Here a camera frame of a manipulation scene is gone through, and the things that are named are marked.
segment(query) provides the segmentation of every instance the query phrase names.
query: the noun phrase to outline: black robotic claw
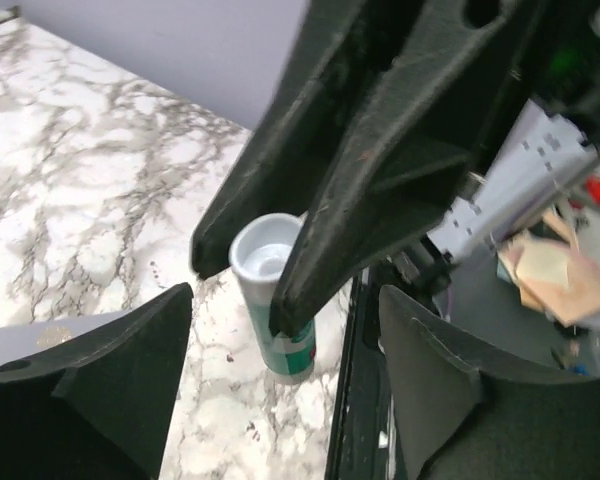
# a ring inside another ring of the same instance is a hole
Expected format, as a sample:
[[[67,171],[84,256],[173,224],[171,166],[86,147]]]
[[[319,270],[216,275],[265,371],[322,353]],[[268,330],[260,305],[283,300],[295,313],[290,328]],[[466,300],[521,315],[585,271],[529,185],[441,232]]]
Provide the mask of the black robotic claw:
[[[271,329],[418,241],[497,154],[568,22],[599,1],[314,0],[264,120],[191,241],[203,278],[271,212],[307,219]]]

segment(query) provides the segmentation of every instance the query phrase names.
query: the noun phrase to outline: white marble surface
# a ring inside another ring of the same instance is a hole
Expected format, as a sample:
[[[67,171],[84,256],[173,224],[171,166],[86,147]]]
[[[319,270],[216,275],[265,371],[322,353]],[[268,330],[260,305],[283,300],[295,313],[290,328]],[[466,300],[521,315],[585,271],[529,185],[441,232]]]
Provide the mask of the white marble surface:
[[[345,321],[274,384],[228,273],[188,268],[249,132],[23,21],[0,26],[0,327],[129,309],[190,282],[194,326],[161,479],[323,477]]]

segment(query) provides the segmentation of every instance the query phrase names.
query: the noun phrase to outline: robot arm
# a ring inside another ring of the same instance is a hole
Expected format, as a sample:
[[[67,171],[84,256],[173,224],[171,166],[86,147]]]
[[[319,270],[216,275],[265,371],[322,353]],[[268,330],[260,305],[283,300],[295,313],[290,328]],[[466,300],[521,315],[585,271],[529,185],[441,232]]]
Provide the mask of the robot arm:
[[[271,306],[272,332],[296,334],[362,268],[414,245],[432,250],[427,233],[468,175],[490,169],[534,93],[577,134],[561,150],[586,157],[567,162],[570,175],[588,172],[600,152],[600,32],[589,22],[599,9],[312,1],[269,111],[192,237],[193,270],[226,269],[231,241],[255,218],[307,212]]]

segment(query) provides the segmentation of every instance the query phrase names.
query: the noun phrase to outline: tabletop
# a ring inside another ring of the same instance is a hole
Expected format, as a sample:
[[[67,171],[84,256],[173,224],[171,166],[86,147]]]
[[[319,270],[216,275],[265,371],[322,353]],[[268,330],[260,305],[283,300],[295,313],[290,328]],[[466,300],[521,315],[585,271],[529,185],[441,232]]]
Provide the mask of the tabletop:
[[[162,480],[324,474],[346,289],[316,317],[314,374],[287,387],[267,373],[232,274],[201,282],[188,266],[248,139],[25,20],[0,25],[0,327],[129,310],[189,282]]]

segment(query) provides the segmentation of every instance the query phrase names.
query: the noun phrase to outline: marble countertop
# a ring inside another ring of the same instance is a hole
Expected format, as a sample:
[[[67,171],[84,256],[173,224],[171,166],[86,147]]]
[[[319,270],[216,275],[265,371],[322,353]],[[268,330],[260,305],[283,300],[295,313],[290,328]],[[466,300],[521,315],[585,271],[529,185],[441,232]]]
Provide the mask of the marble countertop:
[[[275,384],[235,279],[188,267],[249,132],[67,41],[0,25],[0,327],[195,292],[162,480],[323,478],[347,306],[317,317],[311,379]]]

